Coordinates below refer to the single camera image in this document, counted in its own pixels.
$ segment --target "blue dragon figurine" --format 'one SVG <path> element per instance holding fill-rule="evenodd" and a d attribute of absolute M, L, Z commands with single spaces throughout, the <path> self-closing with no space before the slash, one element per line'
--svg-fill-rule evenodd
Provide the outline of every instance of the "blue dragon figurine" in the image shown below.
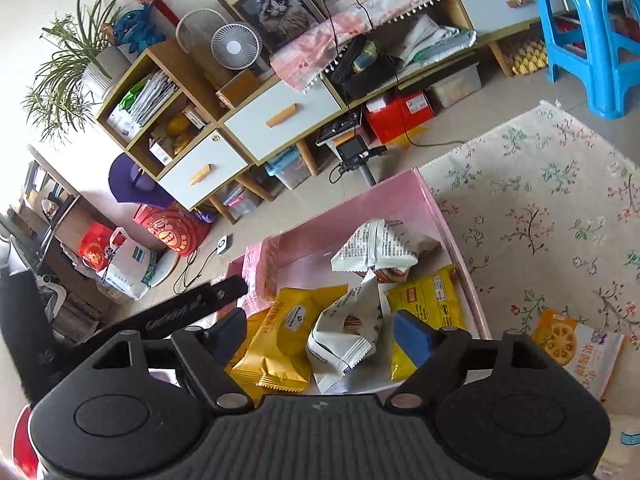
<path fill-rule="evenodd" d="M 129 53 L 140 54 L 148 46 L 166 40 L 166 36 L 156 32 L 150 21 L 153 4 L 145 4 L 142 9 L 125 12 L 113 25 L 113 38 L 117 46 L 130 43 Z"/>

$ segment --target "blue toy figure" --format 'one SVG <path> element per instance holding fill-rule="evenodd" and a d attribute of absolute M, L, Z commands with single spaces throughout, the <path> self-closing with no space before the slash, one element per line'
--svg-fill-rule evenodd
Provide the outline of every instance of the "blue toy figure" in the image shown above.
<path fill-rule="evenodd" d="M 166 36 L 156 33 L 156 26 L 150 21 L 153 4 L 145 4 L 143 9 L 126 12 L 113 26 L 116 45 L 130 43 L 129 53 L 140 54 L 148 46 L 166 40 Z"/>
<path fill-rule="evenodd" d="M 549 77 L 555 81 L 558 67 L 582 80 L 587 91 L 590 110 L 604 118 L 617 119 L 625 115 L 628 90 L 640 85 L 640 61 L 624 63 L 619 49 L 640 56 L 640 44 L 612 30 L 609 21 L 609 0 L 572 0 L 578 12 L 581 29 L 559 32 L 554 22 L 549 0 L 538 0 L 545 33 L 549 62 Z M 640 9 L 640 0 L 630 0 Z M 586 56 L 581 57 L 564 46 L 584 42 Z"/>

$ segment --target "white wall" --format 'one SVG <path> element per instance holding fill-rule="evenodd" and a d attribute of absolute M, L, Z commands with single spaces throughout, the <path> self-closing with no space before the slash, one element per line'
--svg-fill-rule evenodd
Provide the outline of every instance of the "white wall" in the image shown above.
<path fill-rule="evenodd" d="M 216 0 L 165 0 L 176 15 L 182 16 L 199 7 L 217 7 Z M 50 46 L 38 37 L 40 28 L 55 16 L 72 12 L 76 0 L 0 0 L 0 186 L 17 186 L 24 179 L 20 162 L 26 160 L 26 142 L 31 142 L 42 155 L 76 189 L 99 210 L 122 225 L 140 242 L 151 245 L 152 238 L 130 220 L 135 206 L 117 204 L 109 192 L 107 175 L 120 148 L 107 135 L 89 128 L 73 134 L 70 143 L 57 151 L 48 144 L 35 142 L 37 132 L 25 126 L 20 109 L 25 88 L 33 81 L 39 64 L 48 59 Z M 14 163 L 15 170 L 8 170 Z M 10 453 L 14 422 L 24 405 L 17 374 L 7 350 L 0 344 L 0 451 Z"/>

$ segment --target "fan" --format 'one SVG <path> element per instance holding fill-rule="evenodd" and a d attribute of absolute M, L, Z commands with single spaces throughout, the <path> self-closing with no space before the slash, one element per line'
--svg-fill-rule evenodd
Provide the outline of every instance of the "fan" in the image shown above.
<path fill-rule="evenodd" d="M 262 40 L 246 23 L 229 23 L 211 38 L 211 51 L 220 65 L 231 70 L 244 70 L 260 59 Z"/>
<path fill-rule="evenodd" d="M 187 54 L 196 46 L 209 50 L 211 38 L 223 25 L 226 25 L 226 20 L 216 10 L 192 10 L 178 22 L 175 39 Z"/>

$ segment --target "framed cat picture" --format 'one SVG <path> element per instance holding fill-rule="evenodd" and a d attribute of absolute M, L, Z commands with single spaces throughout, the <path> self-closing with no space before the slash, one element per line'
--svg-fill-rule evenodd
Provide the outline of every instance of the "framed cat picture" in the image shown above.
<path fill-rule="evenodd" d="M 218 0 L 231 16 L 249 23 L 274 53 L 324 22 L 313 0 Z"/>

